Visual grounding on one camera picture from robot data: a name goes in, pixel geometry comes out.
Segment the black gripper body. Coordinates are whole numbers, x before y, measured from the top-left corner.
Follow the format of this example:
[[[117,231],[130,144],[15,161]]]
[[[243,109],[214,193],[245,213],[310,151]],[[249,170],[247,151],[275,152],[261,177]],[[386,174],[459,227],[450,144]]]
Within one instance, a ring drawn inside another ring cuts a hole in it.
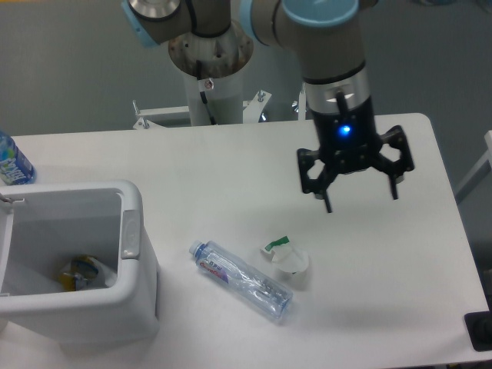
[[[307,86],[307,103],[327,171],[349,174],[371,167],[381,149],[367,73]]]

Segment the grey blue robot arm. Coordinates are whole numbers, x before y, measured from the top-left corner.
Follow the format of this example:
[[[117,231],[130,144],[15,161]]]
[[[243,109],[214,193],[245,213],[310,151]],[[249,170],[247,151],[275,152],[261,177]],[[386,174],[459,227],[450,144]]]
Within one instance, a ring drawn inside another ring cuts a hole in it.
[[[301,189],[326,201],[338,175],[368,168],[386,174],[391,190],[414,169],[400,126],[379,134],[367,79],[359,13],[371,1],[124,1],[140,42],[168,45],[188,86],[193,125],[241,122],[239,87],[231,81],[254,43],[292,52],[304,82],[319,147],[297,151]]]

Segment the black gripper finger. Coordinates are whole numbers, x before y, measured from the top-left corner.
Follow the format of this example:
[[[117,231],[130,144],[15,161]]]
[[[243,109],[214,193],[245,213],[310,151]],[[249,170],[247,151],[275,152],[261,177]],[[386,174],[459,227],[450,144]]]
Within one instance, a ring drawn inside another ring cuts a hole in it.
[[[388,146],[397,152],[397,159],[391,160],[381,153]],[[404,180],[404,174],[414,170],[414,160],[407,136],[400,125],[395,125],[382,135],[377,135],[377,145],[371,154],[371,167],[388,177],[391,196],[398,199],[397,184]]]
[[[315,199],[323,201],[327,212],[331,213],[328,189],[339,175],[338,167],[325,164],[320,159],[319,151],[306,148],[297,150],[297,160],[302,192],[313,194]]]

